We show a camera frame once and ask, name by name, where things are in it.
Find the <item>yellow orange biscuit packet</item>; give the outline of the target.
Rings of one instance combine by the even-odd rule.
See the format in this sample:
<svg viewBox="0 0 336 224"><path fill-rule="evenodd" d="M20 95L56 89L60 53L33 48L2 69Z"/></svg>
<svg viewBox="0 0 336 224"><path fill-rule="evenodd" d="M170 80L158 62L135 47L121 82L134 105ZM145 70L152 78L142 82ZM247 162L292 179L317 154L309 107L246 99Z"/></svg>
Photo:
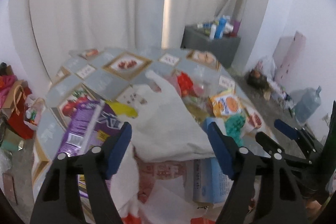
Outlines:
<svg viewBox="0 0 336 224"><path fill-rule="evenodd" d="M212 96L210 102L215 117L230 117L242 111L240 100L231 89Z"/></svg>

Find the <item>purple snack bag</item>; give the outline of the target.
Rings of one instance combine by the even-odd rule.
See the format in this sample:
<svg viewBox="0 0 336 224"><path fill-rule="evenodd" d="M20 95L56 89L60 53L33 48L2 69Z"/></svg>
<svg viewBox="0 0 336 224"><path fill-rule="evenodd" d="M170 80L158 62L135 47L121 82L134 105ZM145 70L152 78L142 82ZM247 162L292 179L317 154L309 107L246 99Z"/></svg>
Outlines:
<svg viewBox="0 0 336 224"><path fill-rule="evenodd" d="M95 146L101 146L110 136L120 132L123 122L112 110L108 101L80 103L62 138L57 154L67 156L85 154Z"/></svg>

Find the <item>white plastic bag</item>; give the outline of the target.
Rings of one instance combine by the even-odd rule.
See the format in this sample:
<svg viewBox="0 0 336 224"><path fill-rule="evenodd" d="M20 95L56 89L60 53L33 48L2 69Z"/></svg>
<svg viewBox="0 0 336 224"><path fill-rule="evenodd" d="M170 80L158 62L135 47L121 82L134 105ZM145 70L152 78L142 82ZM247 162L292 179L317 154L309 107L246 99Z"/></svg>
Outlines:
<svg viewBox="0 0 336 224"><path fill-rule="evenodd" d="M136 85L136 94L146 100L138 117L130 124L131 143L144 162L188 161L214 157L207 134L185 107L175 87L149 70L146 77L157 84L160 92L149 85Z"/></svg>

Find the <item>blue water jug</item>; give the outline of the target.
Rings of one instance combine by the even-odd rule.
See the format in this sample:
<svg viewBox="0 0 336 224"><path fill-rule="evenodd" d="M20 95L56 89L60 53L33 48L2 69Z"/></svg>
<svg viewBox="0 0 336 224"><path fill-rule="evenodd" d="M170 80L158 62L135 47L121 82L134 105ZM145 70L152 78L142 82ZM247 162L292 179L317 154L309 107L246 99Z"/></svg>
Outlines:
<svg viewBox="0 0 336 224"><path fill-rule="evenodd" d="M314 112L321 105L320 93L322 91L321 86L318 88L307 88L303 93L301 99L294 107L295 119L299 124L305 124L305 122L314 114Z"/></svg>

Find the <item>green crumpled wrapper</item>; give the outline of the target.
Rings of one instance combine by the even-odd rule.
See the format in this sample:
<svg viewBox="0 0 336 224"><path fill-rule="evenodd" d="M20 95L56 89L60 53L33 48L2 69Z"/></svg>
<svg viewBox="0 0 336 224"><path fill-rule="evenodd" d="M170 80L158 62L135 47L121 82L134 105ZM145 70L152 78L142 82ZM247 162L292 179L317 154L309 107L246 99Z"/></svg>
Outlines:
<svg viewBox="0 0 336 224"><path fill-rule="evenodd" d="M240 114L233 115L229 117L224 124L226 128L226 134L232 137L239 147L242 147L244 142L242 141L240 135L241 130L245 125L245 116Z"/></svg>

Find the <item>light blue paper box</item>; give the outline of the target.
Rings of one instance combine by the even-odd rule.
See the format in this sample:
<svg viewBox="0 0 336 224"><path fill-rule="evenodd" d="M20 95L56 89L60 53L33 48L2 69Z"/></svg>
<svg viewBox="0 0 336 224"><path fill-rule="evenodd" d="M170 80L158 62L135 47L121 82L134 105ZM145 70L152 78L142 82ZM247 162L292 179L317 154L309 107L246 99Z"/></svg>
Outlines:
<svg viewBox="0 0 336 224"><path fill-rule="evenodd" d="M221 170L214 151L193 161L193 201L196 203L224 203L233 181Z"/></svg>

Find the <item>pink cardboard box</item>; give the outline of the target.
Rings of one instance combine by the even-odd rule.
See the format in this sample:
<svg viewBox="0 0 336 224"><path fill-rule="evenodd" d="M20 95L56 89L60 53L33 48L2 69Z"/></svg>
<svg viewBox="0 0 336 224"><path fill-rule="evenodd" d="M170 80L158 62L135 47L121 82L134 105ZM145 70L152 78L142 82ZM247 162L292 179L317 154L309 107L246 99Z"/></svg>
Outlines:
<svg viewBox="0 0 336 224"><path fill-rule="evenodd" d="M293 36L283 36L273 53L273 59L276 64L275 81L281 86L287 86L289 83L290 72L304 50L306 37L296 31Z"/></svg>

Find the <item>red gift bag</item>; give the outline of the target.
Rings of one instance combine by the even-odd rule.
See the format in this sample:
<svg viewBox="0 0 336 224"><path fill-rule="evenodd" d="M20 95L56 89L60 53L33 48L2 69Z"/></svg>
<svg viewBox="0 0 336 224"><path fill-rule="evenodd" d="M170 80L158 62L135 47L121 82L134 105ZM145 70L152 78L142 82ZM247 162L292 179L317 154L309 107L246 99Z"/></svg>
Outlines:
<svg viewBox="0 0 336 224"><path fill-rule="evenodd" d="M25 101L30 94L26 81L15 81L1 107L1 114L9 126L23 139L32 139L34 135L34 131L24 123Z"/></svg>

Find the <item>red crumpled wrapper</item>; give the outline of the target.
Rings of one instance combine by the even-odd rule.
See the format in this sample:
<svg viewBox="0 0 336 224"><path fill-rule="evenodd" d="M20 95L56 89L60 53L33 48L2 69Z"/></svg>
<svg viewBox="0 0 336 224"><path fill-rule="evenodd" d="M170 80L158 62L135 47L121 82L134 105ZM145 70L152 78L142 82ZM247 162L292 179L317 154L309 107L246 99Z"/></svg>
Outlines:
<svg viewBox="0 0 336 224"><path fill-rule="evenodd" d="M177 75L177 81L182 97L193 96L195 94L194 83L187 73L179 73L179 75Z"/></svg>

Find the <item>grey storage cabinet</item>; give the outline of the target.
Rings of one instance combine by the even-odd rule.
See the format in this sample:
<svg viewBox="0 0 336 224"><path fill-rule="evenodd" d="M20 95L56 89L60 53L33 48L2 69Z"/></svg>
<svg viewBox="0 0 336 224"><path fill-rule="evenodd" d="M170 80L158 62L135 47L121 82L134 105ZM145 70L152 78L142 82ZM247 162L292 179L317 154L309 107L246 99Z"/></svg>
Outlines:
<svg viewBox="0 0 336 224"><path fill-rule="evenodd" d="M212 53L221 65L230 68L235 58L240 37L224 36L221 39L210 40L204 33L194 26L186 26L183 34L181 48L190 50L207 51Z"/></svg>

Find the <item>patterned fruit bed quilt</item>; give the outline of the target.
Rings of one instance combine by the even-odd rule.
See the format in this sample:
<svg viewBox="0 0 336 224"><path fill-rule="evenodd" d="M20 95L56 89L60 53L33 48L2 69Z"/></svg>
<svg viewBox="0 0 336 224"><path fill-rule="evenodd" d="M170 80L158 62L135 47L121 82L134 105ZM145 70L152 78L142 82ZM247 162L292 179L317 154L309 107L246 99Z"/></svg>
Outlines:
<svg viewBox="0 0 336 224"><path fill-rule="evenodd" d="M56 82L47 93L46 109L39 117L34 141L32 168L33 195L37 197L62 138L80 103L108 101L120 121L130 123L138 117L146 100L136 94L136 85L161 89L145 73L154 71L175 87L185 107L201 126L215 122L226 134L229 117L215 117L210 98L231 89L241 103L245 116L241 129L244 147L257 155L264 151L255 141L263 131L272 135L260 113L238 87L215 56L199 51L148 48L127 51L107 48L88 56L76 52L60 68ZM194 83L194 95L182 97L177 75L185 72ZM193 201L193 161L144 162L127 135L123 157L117 158L118 170L106 186L124 223L214 223L224 203Z"/></svg>

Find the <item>pile of colourful clothes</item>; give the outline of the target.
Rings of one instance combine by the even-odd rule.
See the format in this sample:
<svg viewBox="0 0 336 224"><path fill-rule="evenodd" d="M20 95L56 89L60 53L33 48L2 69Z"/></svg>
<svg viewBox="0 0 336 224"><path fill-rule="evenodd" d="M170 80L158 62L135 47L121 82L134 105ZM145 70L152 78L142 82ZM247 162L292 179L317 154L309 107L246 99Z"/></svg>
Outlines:
<svg viewBox="0 0 336 224"><path fill-rule="evenodd" d="M17 80L16 75L10 65L1 63L0 65L0 107L3 106L5 100L11 90L13 84Z"/></svg>

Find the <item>blue bottle on cabinet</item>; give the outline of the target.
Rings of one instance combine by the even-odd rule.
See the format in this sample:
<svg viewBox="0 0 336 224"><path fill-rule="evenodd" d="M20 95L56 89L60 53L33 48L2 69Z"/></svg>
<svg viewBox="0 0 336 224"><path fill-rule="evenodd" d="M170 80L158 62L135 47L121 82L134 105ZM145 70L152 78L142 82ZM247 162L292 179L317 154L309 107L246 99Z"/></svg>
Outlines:
<svg viewBox="0 0 336 224"><path fill-rule="evenodd" d="M221 39L224 34L225 26L226 26L227 19L225 16L222 16L219 19L216 31L215 31L215 36L214 39Z"/></svg>

